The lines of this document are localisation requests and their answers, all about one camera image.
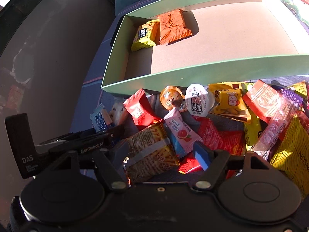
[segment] green cardboard box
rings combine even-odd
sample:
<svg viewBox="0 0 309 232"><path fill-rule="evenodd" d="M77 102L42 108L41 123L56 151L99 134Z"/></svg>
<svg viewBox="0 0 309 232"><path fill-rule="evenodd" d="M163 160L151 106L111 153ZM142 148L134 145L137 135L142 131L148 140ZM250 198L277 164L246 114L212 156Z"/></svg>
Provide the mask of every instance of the green cardboard box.
<svg viewBox="0 0 309 232"><path fill-rule="evenodd" d="M193 35L131 52L139 25L182 9ZM309 73L309 35L280 0L160 0L125 15L101 88L132 95Z"/></svg>

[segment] yellow candy wrapper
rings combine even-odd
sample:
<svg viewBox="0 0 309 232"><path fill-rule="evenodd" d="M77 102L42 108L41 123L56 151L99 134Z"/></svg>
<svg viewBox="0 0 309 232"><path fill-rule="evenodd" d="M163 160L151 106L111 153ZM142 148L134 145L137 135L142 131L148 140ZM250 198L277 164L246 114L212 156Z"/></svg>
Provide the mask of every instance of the yellow candy wrapper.
<svg viewBox="0 0 309 232"><path fill-rule="evenodd" d="M285 138L270 164L286 173L299 187L302 197L309 194L309 135L299 118L293 118Z"/></svg>
<svg viewBox="0 0 309 232"><path fill-rule="evenodd" d="M291 85L288 88L290 90L294 91L295 93L297 93L303 99L308 100L307 88L306 88L306 82L305 81Z"/></svg>
<svg viewBox="0 0 309 232"><path fill-rule="evenodd" d="M216 84L209 84L208 91L211 91L213 94L216 90L229 90L229 89L241 89L242 82L222 82Z"/></svg>
<svg viewBox="0 0 309 232"><path fill-rule="evenodd" d="M156 46L155 37L160 26L159 20L152 20L141 25L134 37L131 51Z"/></svg>
<svg viewBox="0 0 309 232"><path fill-rule="evenodd" d="M214 97L219 104L214 107L211 113L244 123L251 123L251 115L243 101L240 89L216 90Z"/></svg>
<svg viewBox="0 0 309 232"><path fill-rule="evenodd" d="M245 138L246 138L246 150L250 151L254 144L258 141L261 133L261 123L260 119L248 109L251 115L251 124L244 123L244 130L245 130Z"/></svg>

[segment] screw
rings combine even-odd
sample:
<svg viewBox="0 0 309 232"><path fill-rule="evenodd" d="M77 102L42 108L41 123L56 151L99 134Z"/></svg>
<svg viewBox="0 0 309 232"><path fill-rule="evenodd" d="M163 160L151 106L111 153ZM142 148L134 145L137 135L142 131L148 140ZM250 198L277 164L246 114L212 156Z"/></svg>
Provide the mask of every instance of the screw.
<svg viewBox="0 0 309 232"><path fill-rule="evenodd" d="M112 189L125 189L127 188L127 184L123 181L115 181L112 183Z"/></svg>
<svg viewBox="0 0 309 232"><path fill-rule="evenodd" d="M157 191L158 191L158 192L164 192L164 191L165 191L165 188L164 188L164 187L158 187L158 188L157 188Z"/></svg>
<svg viewBox="0 0 309 232"><path fill-rule="evenodd" d="M198 181L195 186L200 189L207 189L211 187L211 184L208 181Z"/></svg>

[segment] red snack bag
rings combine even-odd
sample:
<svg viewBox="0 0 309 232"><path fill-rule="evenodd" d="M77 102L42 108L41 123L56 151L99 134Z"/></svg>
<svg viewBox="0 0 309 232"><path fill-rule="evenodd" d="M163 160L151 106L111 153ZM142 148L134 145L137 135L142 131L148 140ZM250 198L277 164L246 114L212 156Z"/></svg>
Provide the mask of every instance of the red snack bag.
<svg viewBox="0 0 309 232"><path fill-rule="evenodd" d="M189 153L180 163L179 173L193 173L203 170L200 163L194 158L192 153Z"/></svg>
<svg viewBox="0 0 309 232"><path fill-rule="evenodd" d="M243 96L243 100L255 115L266 123L281 105L280 94L262 80L255 83L252 89Z"/></svg>
<svg viewBox="0 0 309 232"><path fill-rule="evenodd" d="M203 144L211 150L226 150L232 155L240 155L243 150L243 131L218 131L214 123L205 118L200 124L198 135Z"/></svg>
<svg viewBox="0 0 309 232"><path fill-rule="evenodd" d="M132 115L134 123L137 125L139 131L149 125L163 121L154 114L143 89L140 89L134 93L134 95L129 97L123 103L123 105Z"/></svg>

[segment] blue candy wrapper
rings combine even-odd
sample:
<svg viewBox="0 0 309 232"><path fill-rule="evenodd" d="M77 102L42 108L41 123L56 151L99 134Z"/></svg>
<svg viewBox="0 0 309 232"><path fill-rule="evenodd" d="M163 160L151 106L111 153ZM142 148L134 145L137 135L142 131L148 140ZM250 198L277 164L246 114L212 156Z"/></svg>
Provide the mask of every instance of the blue candy wrapper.
<svg viewBox="0 0 309 232"><path fill-rule="evenodd" d="M176 139L175 135L172 133L172 131L167 127L166 124L164 124L164 129L167 133L168 138L170 139L171 144L174 147L174 151L175 154L177 156L177 158L182 158L184 157L187 153L186 151L183 149L182 145L180 145L180 143L178 142L178 140Z"/></svg>
<svg viewBox="0 0 309 232"><path fill-rule="evenodd" d="M99 104L94 112L90 114L90 119L96 132L114 127L111 117L103 104Z"/></svg>

